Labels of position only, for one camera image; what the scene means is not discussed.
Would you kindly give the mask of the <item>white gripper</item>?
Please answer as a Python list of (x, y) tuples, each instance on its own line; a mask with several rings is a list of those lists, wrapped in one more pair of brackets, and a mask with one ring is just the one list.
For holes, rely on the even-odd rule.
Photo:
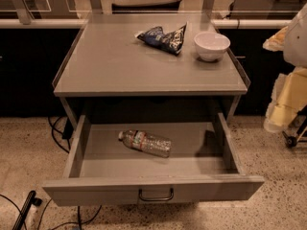
[[(283, 51), (285, 34), (288, 27), (280, 29), (263, 43), (263, 48)], [(296, 67), (286, 76), (281, 92), (275, 103), (270, 103), (265, 115), (263, 127), (271, 133), (286, 130), (297, 116), (298, 111), (307, 105), (307, 68)]]

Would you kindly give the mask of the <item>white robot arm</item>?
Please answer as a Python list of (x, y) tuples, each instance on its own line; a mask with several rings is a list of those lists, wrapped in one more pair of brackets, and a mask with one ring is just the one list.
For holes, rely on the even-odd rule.
[(286, 27), (267, 39), (263, 48), (282, 51), (284, 60), (295, 67), (289, 75), (278, 76), (267, 108), (264, 129), (278, 133), (307, 105), (307, 5)]

